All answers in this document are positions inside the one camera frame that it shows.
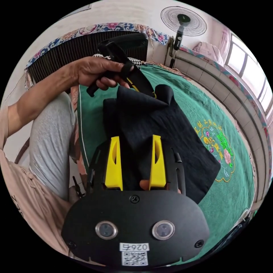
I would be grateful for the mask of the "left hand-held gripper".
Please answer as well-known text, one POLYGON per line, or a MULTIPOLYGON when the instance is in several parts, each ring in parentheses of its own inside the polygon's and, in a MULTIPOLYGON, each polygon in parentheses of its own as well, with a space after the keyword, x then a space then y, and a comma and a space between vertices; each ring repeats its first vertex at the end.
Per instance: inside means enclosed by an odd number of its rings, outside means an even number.
MULTIPOLYGON (((102 76, 112 78, 115 75, 115 72, 106 71, 102 76)), ((136 65, 133 65, 132 62, 127 62, 126 64, 124 64, 121 72, 118 73, 118 75, 120 78, 126 81, 135 91, 157 99, 157 95, 149 80, 136 65)), ((86 91, 89 96, 94 97, 94 94, 98 89, 99 88, 97 87, 96 83, 94 83, 90 85, 86 91)))

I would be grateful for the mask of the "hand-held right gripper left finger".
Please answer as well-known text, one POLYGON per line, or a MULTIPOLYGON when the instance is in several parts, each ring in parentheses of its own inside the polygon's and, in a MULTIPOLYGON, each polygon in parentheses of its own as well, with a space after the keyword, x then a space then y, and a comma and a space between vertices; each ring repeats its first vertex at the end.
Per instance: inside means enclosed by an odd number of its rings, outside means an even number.
POLYGON ((104 184, 107 189, 123 190, 119 136, 110 141, 104 184))

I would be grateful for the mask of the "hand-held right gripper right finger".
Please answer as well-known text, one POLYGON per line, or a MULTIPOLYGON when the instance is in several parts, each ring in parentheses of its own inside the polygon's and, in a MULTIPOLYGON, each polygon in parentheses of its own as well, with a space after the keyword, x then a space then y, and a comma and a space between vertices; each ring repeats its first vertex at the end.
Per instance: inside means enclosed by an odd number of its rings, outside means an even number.
POLYGON ((158 135, 153 135, 149 190, 163 189, 165 186, 166 172, 161 137, 158 135))

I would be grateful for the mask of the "person's left hand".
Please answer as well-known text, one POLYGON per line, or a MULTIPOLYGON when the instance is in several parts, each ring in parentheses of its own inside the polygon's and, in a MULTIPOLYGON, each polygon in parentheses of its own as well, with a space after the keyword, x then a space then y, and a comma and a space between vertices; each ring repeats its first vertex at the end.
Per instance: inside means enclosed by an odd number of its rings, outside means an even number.
POLYGON ((122 68, 122 63, 102 57, 85 57, 75 62, 73 82, 83 86, 90 86, 95 83, 101 90, 114 88, 118 84, 129 88, 129 84, 118 76, 122 68))

